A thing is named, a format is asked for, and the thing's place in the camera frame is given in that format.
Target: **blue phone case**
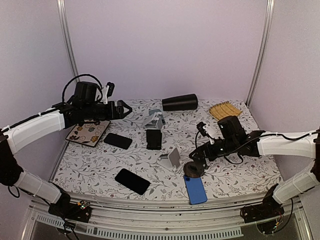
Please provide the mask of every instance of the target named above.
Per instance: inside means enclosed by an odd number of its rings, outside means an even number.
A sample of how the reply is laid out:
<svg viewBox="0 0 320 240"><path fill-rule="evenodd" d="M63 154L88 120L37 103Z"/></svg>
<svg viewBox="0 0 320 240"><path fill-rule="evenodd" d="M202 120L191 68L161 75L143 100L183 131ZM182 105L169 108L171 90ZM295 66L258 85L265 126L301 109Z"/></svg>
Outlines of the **blue phone case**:
<svg viewBox="0 0 320 240"><path fill-rule="evenodd" d="M192 205L205 203L208 198L204 185L202 184L201 177L193 178L184 175L183 178L189 195L190 203Z"/></svg>

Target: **table surface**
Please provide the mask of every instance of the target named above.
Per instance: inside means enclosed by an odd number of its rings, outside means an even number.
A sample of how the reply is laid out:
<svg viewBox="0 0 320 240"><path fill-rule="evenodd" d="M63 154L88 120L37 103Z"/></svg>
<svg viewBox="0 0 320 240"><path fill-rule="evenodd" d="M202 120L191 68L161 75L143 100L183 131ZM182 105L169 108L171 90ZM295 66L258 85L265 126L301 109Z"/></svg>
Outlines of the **table surface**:
<svg viewBox="0 0 320 240"><path fill-rule="evenodd" d="M157 158L177 147L181 160L189 162L188 155L195 149L196 125L203 121L217 129L217 121L209 114L209 108L223 101L199 100L196 110L164 112L166 124L162 132L162 150L146 149L146 131L141 128L151 109L162 109L159 99L128 100L133 108L127 118L112 121L104 135L115 133L133 139L128 150L113 147L100 139L95 148L70 142L55 174L53 182L67 192L107 198L150 201L187 201L188 193L183 179L183 170L173 173L157 164ZM242 101L229 101L242 110L239 120L247 133L257 130L258 126L250 111ZM208 138L201 138L198 144ZM236 154L229 156L239 162ZM243 157L239 165L217 158L209 163L202 182L208 199L229 198L234 196L266 192L279 183L281 175L271 156ZM145 178L151 182L144 195L138 195L115 181L122 169Z"/></svg>

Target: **floral pattern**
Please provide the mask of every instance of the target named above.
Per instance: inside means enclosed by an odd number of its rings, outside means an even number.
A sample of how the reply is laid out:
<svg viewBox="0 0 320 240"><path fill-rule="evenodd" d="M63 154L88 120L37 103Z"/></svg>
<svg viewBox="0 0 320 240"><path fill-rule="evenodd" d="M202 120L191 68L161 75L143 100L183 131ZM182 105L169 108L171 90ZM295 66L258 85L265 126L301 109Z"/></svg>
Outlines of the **floral pattern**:
<svg viewBox="0 0 320 240"><path fill-rule="evenodd" d="M106 198L188 200L183 170L173 173L158 165L157 158L177 147L181 160L189 162L188 155L195 148L197 123L203 121L220 134L217 121L209 114L209 108L221 102L199 100L196 110L163 112L166 124L161 130L162 150L148 150L146 131L141 125L149 115L149 110L162 108L161 101L127 101L133 113L123 120L112 121L104 136L114 133L131 138L133 142L129 149L108 145L103 142L104 137L95 148L70 142L55 174L54 183L69 192ZM239 120L246 132L258 129L242 101L230 103L242 111ZM207 141L207 138L199 138L198 145ZM240 161L236 154L228 158L232 162ZM264 193L282 180L273 157L244 156L243 159L244 162L239 165L228 163L223 158L209 162L209 169L202 177L208 199ZM115 176L122 168L151 182L144 195L138 195L115 181Z"/></svg>

